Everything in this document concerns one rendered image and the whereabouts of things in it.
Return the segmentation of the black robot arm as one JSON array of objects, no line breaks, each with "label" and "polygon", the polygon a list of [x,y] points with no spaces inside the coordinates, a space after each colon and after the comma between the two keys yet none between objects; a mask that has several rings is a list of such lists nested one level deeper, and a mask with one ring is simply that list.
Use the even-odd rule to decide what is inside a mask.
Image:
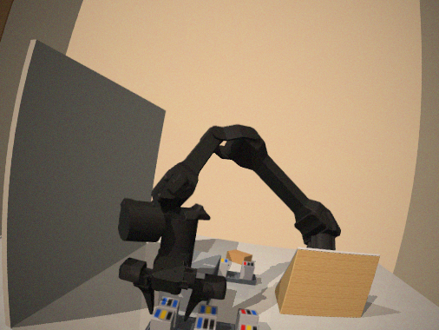
[{"label": "black robot arm", "polygon": [[[226,141],[225,146],[220,145]],[[170,168],[154,186],[152,201],[124,198],[121,202],[118,232],[123,241],[157,242],[178,248],[194,246],[199,221],[211,218],[202,205],[181,205],[190,197],[199,173],[215,153],[253,170],[294,213],[295,228],[306,248],[336,250],[335,238],[341,234],[331,211],[321,202],[308,199],[295,182],[268,155],[265,141],[248,126],[213,125],[182,162]],[[160,251],[162,250],[162,251]],[[175,258],[159,248],[154,259],[151,288],[170,294],[193,289],[196,268],[189,267],[187,254]]]}]

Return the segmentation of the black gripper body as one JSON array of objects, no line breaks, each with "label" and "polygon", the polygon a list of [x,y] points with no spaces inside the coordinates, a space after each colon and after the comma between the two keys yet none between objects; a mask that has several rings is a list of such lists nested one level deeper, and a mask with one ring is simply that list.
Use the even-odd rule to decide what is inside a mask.
[{"label": "black gripper body", "polygon": [[[194,246],[192,247],[173,247],[161,241],[161,248],[167,250],[167,255],[178,258],[179,253],[187,254],[189,267],[192,265]],[[153,269],[147,268],[145,261],[134,258],[126,259],[119,268],[119,278],[121,280],[139,283],[147,286],[152,280]],[[225,276],[205,274],[205,279],[195,278],[194,294],[206,296],[208,299],[225,299],[226,279]]]}]

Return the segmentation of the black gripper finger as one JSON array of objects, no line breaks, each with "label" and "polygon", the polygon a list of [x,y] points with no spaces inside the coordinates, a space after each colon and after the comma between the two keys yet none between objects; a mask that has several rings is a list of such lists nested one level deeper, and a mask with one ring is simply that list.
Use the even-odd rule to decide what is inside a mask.
[{"label": "black gripper finger", "polygon": [[191,312],[194,310],[194,308],[197,306],[197,304],[200,303],[202,300],[208,301],[208,298],[206,296],[194,294],[194,290],[192,289],[192,294],[190,296],[190,299],[189,299],[189,302],[187,305],[187,310],[186,310],[185,315],[184,315],[185,316],[184,321],[187,321]]},{"label": "black gripper finger", "polygon": [[139,283],[133,283],[134,287],[138,287],[142,291],[147,302],[149,314],[153,314],[154,311],[154,290],[151,288],[151,284],[152,281],[150,281],[147,286]]}]

